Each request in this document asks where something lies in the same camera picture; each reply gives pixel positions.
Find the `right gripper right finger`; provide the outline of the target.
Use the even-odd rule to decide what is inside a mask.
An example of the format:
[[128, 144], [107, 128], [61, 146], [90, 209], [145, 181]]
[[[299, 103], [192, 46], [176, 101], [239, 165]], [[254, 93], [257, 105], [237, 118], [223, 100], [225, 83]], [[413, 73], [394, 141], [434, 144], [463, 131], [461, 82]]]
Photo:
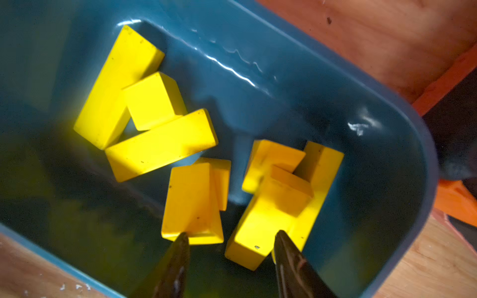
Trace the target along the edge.
[[275, 236], [273, 255], [279, 297], [334, 298], [336, 296], [284, 230], [280, 230]]

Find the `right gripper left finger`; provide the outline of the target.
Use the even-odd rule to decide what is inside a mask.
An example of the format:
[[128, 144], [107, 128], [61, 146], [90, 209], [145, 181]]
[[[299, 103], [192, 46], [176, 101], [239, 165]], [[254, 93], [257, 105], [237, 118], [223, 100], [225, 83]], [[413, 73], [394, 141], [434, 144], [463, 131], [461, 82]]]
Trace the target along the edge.
[[182, 232], [129, 298], [182, 298], [189, 267], [190, 243]]

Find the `small yellow cube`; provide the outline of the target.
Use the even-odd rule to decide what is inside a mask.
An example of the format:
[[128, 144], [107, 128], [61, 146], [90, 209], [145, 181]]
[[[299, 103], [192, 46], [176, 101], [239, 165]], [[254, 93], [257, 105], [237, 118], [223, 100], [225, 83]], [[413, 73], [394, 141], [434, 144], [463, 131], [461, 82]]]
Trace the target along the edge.
[[224, 242], [210, 163], [171, 170], [161, 235], [174, 241], [183, 232], [188, 236], [190, 245]]
[[162, 72], [155, 72], [122, 92], [138, 131], [153, 129], [188, 113], [177, 82]]

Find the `yellow arch block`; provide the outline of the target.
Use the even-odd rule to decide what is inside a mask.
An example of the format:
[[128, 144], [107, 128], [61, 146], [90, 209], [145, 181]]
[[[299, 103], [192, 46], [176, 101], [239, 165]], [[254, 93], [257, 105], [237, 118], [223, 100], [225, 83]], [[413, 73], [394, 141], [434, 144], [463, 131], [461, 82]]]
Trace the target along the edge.
[[272, 253], [276, 234], [290, 230], [313, 196], [309, 182], [272, 166], [227, 242], [225, 257], [255, 271]]

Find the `yellow long block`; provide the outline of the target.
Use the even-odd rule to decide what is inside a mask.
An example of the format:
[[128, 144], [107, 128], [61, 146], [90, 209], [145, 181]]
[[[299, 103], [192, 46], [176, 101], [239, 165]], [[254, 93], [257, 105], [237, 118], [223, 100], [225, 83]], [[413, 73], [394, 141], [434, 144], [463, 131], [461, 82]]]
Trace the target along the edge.
[[74, 131], [96, 148], [114, 145], [130, 121], [122, 90], [156, 72], [165, 54], [124, 26], [74, 124]]
[[293, 173], [306, 153], [270, 140], [255, 140], [245, 171], [242, 190], [253, 194], [272, 166]]
[[299, 251], [303, 251], [306, 245], [344, 159], [342, 152], [312, 141], [307, 142], [304, 152], [306, 156], [294, 174], [311, 184], [314, 197], [287, 231]]
[[200, 109], [105, 150], [118, 183], [170, 165], [219, 143], [207, 109]]

